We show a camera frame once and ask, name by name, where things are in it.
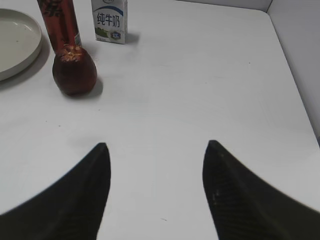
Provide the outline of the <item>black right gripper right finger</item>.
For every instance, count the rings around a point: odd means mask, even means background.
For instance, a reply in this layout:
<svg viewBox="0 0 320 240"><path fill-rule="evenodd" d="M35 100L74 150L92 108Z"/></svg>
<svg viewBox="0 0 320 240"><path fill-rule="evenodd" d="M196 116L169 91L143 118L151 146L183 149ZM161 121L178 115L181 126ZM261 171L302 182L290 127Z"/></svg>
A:
<svg viewBox="0 0 320 240"><path fill-rule="evenodd" d="M320 213L261 179L218 141L208 142L203 188L220 240L318 240Z"/></svg>

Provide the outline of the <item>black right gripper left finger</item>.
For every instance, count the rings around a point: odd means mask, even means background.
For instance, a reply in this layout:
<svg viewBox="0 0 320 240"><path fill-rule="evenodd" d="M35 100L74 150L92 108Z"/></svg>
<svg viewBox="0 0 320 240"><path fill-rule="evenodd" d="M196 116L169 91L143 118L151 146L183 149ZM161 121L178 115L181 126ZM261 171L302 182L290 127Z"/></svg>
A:
<svg viewBox="0 0 320 240"><path fill-rule="evenodd" d="M53 185L1 214L2 240L95 240L111 185L108 147L98 143Z"/></svg>

